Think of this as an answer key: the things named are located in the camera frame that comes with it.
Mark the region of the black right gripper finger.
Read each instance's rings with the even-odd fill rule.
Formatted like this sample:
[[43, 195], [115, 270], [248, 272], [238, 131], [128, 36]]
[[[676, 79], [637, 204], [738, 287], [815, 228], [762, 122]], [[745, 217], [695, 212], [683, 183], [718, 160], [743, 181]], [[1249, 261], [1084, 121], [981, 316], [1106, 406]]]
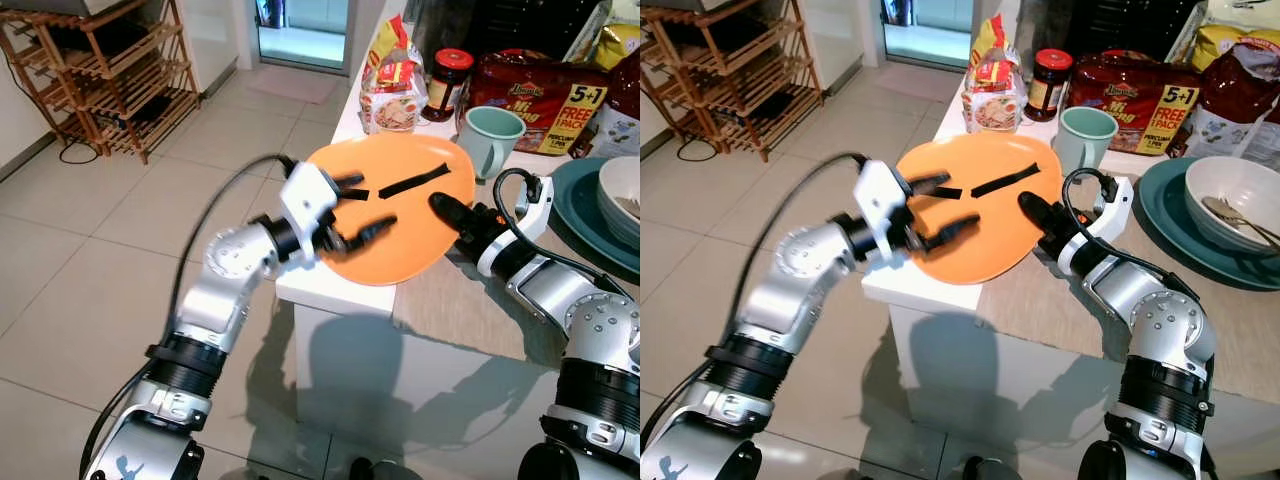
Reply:
[[1018, 205], [1023, 215], [1041, 230], [1044, 237], [1056, 237], [1059, 218], [1062, 205], [1050, 204], [1041, 196], [1024, 191], [1018, 196]]
[[456, 230], [461, 238], [474, 233], [477, 215], [467, 204], [448, 193], [435, 192], [429, 196], [429, 205], [440, 220]]

